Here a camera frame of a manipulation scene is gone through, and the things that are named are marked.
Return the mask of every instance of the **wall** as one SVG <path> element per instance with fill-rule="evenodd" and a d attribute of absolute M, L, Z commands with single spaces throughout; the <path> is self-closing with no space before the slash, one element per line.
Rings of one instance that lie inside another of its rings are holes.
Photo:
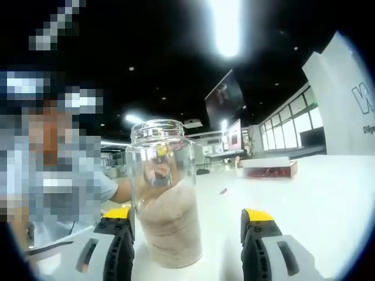
<path fill-rule="evenodd" d="M 249 126 L 249 135 L 253 135 L 253 152 L 263 151 L 262 138 L 260 135 L 259 125 Z"/>
<path fill-rule="evenodd" d="M 192 143 L 193 143 L 193 150 L 194 150 L 195 165 L 196 166 L 203 165 L 204 160 L 205 160 L 205 156 L 204 156 L 204 153 L 203 153 L 203 146 L 196 143 L 193 140 L 192 140 Z"/>
<path fill-rule="evenodd" d="M 100 153 L 100 165 L 102 167 L 102 169 L 104 169 L 105 167 L 111 167 L 112 163 L 112 157 L 111 157 L 111 153 L 106 153 L 106 152 L 101 152 Z"/>
<path fill-rule="evenodd" d="M 373 85 L 355 49 L 336 33 L 302 69 L 319 104 L 327 154 L 375 154 Z"/>
<path fill-rule="evenodd" d="M 223 152 L 223 145 L 221 144 L 221 135 L 220 136 L 209 136 L 206 138 L 200 139 L 191 139 L 192 141 L 202 145 L 204 148 L 203 150 L 207 151 L 208 147 L 210 148 L 209 153 L 221 153 Z M 208 141 L 219 141 L 217 143 L 208 144 Z"/>

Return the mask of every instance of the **white table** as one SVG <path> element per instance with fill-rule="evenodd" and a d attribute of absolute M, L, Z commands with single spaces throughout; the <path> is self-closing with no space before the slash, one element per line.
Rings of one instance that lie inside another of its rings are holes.
<path fill-rule="evenodd" d="M 204 158 L 204 165 L 203 168 L 206 167 L 206 165 L 211 165 L 212 164 L 212 159 L 231 159 L 232 163 L 234 163 L 233 166 L 237 168 L 237 162 L 236 162 L 236 157 L 237 156 L 242 156 L 245 155 L 245 150 L 237 150 L 237 151 L 225 151 L 221 153 L 215 153 L 215 154 L 208 154 Z"/>
<path fill-rule="evenodd" d="M 323 277 L 346 273 L 373 227 L 375 156 L 299 159 L 293 180 L 242 179 L 238 172 L 197 176 L 203 256 L 193 265 L 168 269 L 151 261 L 136 220 L 132 280 L 243 280 L 243 208 L 270 213 L 283 234 L 313 254 Z"/>

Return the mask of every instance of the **ceiling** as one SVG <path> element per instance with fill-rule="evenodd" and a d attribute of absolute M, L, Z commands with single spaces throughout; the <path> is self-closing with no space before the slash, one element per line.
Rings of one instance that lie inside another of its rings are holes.
<path fill-rule="evenodd" d="M 363 16 L 366 9 L 358 1 L 344 6 L 320 0 L 243 0 L 241 48 L 230 59 L 216 50 L 205 0 L 90 0 L 49 52 L 29 51 L 28 36 L 64 1 L 6 3 L 0 11 L 1 26 L 6 26 L 2 67 L 58 71 L 67 85 L 102 89 L 103 114 L 83 116 L 81 122 L 111 141 L 129 141 L 127 112 L 143 119 L 199 118 L 203 127 L 187 133 L 217 129 L 209 127 L 204 98 L 230 69 L 247 106 L 236 118 L 243 125 L 257 124 L 307 82 L 301 67 L 338 29 L 355 40 L 366 62 L 373 62 L 366 56 L 371 46 L 363 39 L 368 30 L 358 29 L 371 26 L 370 17 Z"/>

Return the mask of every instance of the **jar opening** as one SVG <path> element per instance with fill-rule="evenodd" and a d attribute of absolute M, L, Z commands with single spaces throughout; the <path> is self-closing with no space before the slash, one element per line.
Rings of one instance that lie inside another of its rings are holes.
<path fill-rule="evenodd" d="M 134 125 L 131 128 L 131 141 L 144 141 L 154 138 L 183 137 L 183 125 L 172 119 L 154 119 Z"/>

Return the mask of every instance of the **ceiling light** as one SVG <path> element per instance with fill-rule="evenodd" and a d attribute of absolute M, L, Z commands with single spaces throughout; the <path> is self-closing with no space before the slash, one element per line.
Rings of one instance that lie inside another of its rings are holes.
<path fill-rule="evenodd" d="M 120 152 L 121 150 L 119 149 L 108 149 L 108 148 L 102 148 L 101 151 L 103 152 Z"/>
<path fill-rule="evenodd" d="M 128 114 L 125 119 L 130 122 L 130 123 L 133 123 L 133 124 L 138 124 L 138 123 L 141 123 L 142 122 L 142 119 L 141 118 L 138 118 L 137 116 L 134 116 L 134 115 L 131 115 L 131 114 Z"/>
<path fill-rule="evenodd" d="M 16 78 L 15 75 L 17 74 L 13 71 L 7 72 L 6 84 L 8 86 L 8 90 L 11 87 L 14 93 L 20 93 L 24 96 L 27 94 L 36 93 L 36 79 L 22 77 Z"/>
<path fill-rule="evenodd" d="M 222 122 L 221 122 L 221 130 L 225 131 L 227 129 L 227 127 L 228 127 L 228 121 L 222 120 Z"/>
<path fill-rule="evenodd" d="M 241 0 L 210 0 L 216 46 L 226 56 L 237 55 L 240 48 L 240 1 Z"/>
<path fill-rule="evenodd" d="M 57 10 L 57 14 L 50 16 L 50 21 L 45 22 L 48 28 L 37 29 L 35 36 L 29 36 L 29 50 L 51 51 L 52 46 L 57 43 L 60 31 L 67 27 L 67 22 L 71 22 L 73 14 L 79 12 L 82 1 L 64 1 L 65 7 Z"/>
<path fill-rule="evenodd" d="M 115 146 L 129 146 L 128 143 L 120 143 L 120 142 L 107 142 L 106 140 L 102 140 L 100 142 L 101 145 L 115 145 Z"/>

